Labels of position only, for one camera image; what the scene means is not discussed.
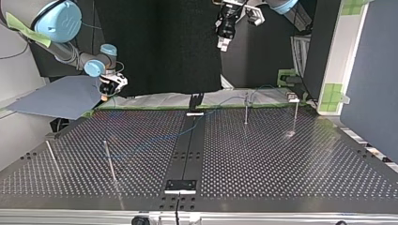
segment gray sheet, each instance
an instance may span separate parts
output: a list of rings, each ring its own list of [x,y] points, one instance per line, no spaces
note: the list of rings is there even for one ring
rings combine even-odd
[[[99,102],[96,79],[76,76],[47,84],[7,106],[7,109],[75,120]]]

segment cable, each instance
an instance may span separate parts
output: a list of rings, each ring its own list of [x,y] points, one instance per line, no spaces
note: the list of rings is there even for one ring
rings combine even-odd
[[[14,57],[20,56],[21,54],[23,54],[23,53],[26,52],[26,50],[27,50],[28,47],[29,47],[29,43],[26,43],[26,46],[25,46],[25,48],[23,49],[22,52],[19,52],[19,53],[14,54],[14,55],[6,56],[6,57],[1,57],[0,60],[3,60],[3,59],[10,59],[10,58],[14,58]]]
[[[279,93],[281,93],[282,95],[285,95],[285,94],[286,94],[286,93],[281,92],[280,90],[278,90],[278,88],[276,88],[276,87],[274,87],[274,86],[272,86],[272,85],[270,85],[270,84],[264,84],[264,85],[262,85],[262,86],[260,86],[260,87],[257,87],[257,88],[252,92],[252,94],[251,94],[250,97],[249,97],[250,104],[253,104],[253,103],[254,103],[254,101],[253,101],[253,96],[254,96],[254,94],[255,94],[257,91],[259,91],[260,89],[264,88],[264,87],[271,87],[271,88],[277,90],[277,91],[278,91]]]
[[[192,130],[194,130],[194,129],[197,128],[199,122],[200,122],[205,116],[212,115],[212,114],[213,114],[214,112],[216,112],[225,102],[227,102],[227,101],[229,101],[229,100],[231,100],[231,99],[234,99],[234,98],[245,99],[244,97],[230,97],[230,98],[228,98],[227,100],[225,100],[225,101],[223,101],[222,103],[220,103],[219,105],[217,105],[216,108],[215,108],[214,110],[212,110],[211,112],[205,113],[205,114],[203,114],[201,117],[199,117],[199,118],[196,120],[196,123],[195,123],[191,128],[189,128],[189,129],[187,129],[187,130],[184,130],[184,131],[182,131],[182,132],[180,132],[180,133],[178,133],[178,134],[163,135],[163,136],[160,136],[160,137],[152,138],[152,139],[150,139],[148,142],[144,142],[144,143],[142,143],[142,144],[139,144],[139,146],[133,150],[133,153],[138,152],[138,151],[141,151],[141,150],[145,150],[145,149],[146,149],[150,144],[152,144],[152,143],[156,143],[156,142],[159,142],[159,141],[165,141],[165,140],[177,138],[177,137],[180,137],[180,136],[182,136],[182,135],[184,135],[184,134],[187,134],[187,133],[191,132]],[[128,155],[131,155],[131,154],[133,154],[133,153],[111,156],[111,158],[120,159],[120,158],[126,157],[126,156],[128,156]]]
[[[60,59],[60,58],[58,58],[58,57],[55,57],[55,59],[58,61],[58,62],[60,62],[60,63],[63,63],[63,64],[71,64],[71,63],[73,63],[75,60],[77,60],[77,63],[76,63],[76,70],[79,70],[79,65],[80,65],[80,53],[79,53],[79,50],[72,44],[72,43],[70,43],[70,42],[68,42],[68,45],[70,46],[70,48],[71,48],[71,51],[72,51],[72,57],[69,59],[69,60],[63,60],[63,59]]]
[[[176,225],[179,225],[179,215],[178,215],[179,200],[176,202]]]
[[[84,22],[82,22],[82,25],[85,25],[85,26],[87,26],[87,27],[91,27],[91,28],[93,28],[93,29],[102,30],[102,28],[100,28],[100,27],[93,26],[93,25],[89,25],[89,24],[87,24],[87,23],[84,23]]]
[[[5,118],[7,118],[7,117],[9,117],[9,116],[11,116],[11,115],[13,115],[13,114],[15,114],[15,113],[17,113],[17,112],[12,112],[12,113],[10,113],[10,114],[7,114],[7,115],[5,115],[5,116],[2,116],[2,117],[0,117],[0,120],[5,119]]]
[[[293,38],[296,36],[296,19],[298,16],[298,12],[299,12],[299,1],[296,3],[295,17],[293,19]],[[294,41],[293,41],[293,55],[295,56],[296,62],[299,63],[298,56],[296,54],[296,45],[295,45]],[[299,69],[298,69],[298,75],[301,78],[302,85],[304,86],[305,91],[308,93],[308,96],[311,98],[311,100],[315,104],[316,108],[318,108],[318,103],[315,101],[314,97],[311,95],[310,91],[308,90],[307,85],[304,82],[304,77],[302,76]]]

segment black clamp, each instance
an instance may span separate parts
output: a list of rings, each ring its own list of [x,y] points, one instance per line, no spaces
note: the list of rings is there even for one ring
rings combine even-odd
[[[196,107],[198,107],[198,106],[200,106],[202,104],[204,96],[205,96],[204,93],[191,95],[190,108],[188,109],[187,116],[204,115],[203,112],[201,112],[200,110],[196,109]]]

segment blue cable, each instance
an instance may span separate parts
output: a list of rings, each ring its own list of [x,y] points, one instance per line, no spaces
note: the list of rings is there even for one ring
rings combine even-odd
[[[270,85],[270,84],[265,84],[265,85],[262,85],[262,86],[260,86],[260,87],[257,87],[257,88],[255,89],[255,91],[252,92],[252,94],[251,94],[250,97],[249,97],[250,104],[253,104],[253,96],[254,96],[254,94],[255,94],[257,91],[259,91],[260,89],[264,88],[264,87],[273,88],[273,89],[277,90],[279,93],[285,95],[285,93],[282,93],[282,92],[281,92],[280,90],[278,90],[276,87],[274,87],[274,86],[272,86],[272,85]]]
[[[194,129],[197,128],[197,126],[198,126],[198,124],[199,124],[199,121],[200,121],[201,119],[203,119],[203,118],[204,118],[205,116],[207,116],[207,115],[213,114],[213,113],[216,112],[225,102],[227,102],[227,101],[229,101],[229,100],[231,100],[231,99],[234,99],[234,98],[245,99],[244,97],[230,97],[230,98],[228,98],[227,100],[225,100],[225,101],[223,101],[222,103],[220,103],[219,105],[217,105],[216,108],[215,108],[213,111],[208,112],[208,113],[205,113],[205,114],[203,114],[201,117],[199,117],[199,119],[196,120],[196,123],[195,123],[191,128],[189,128],[189,129],[187,129],[187,130],[184,130],[184,131],[182,131],[182,132],[180,132],[180,133],[178,133],[178,134],[164,135],[164,136],[152,138],[152,139],[150,139],[148,142],[144,142],[141,146],[138,146],[132,153],[123,154],[123,155],[111,156],[111,158],[121,159],[121,158],[126,157],[126,156],[128,156],[128,155],[131,155],[131,154],[133,154],[133,153],[135,153],[135,152],[138,152],[138,151],[141,151],[141,150],[145,150],[145,149],[146,149],[150,144],[152,144],[152,143],[156,143],[156,142],[159,142],[159,141],[165,141],[165,140],[169,140],[169,139],[173,139],[173,138],[178,138],[178,137],[180,137],[180,136],[182,136],[182,135],[184,135],[184,134],[187,134],[187,133],[189,133],[189,132],[191,132],[191,131],[193,131]]]

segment black metal bracket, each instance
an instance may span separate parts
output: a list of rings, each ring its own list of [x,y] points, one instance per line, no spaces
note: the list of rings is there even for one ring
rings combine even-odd
[[[187,116],[197,116],[197,115],[203,115],[204,114],[200,110],[196,109],[196,107],[198,107],[198,106],[200,106],[202,104],[204,96],[205,96],[205,93],[199,93],[199,94],[191,95],[190,108],[189,108],[189,110],[187,112]]]
[[[196,194],[196,180],[169,180],[167,181],[165,194]]]

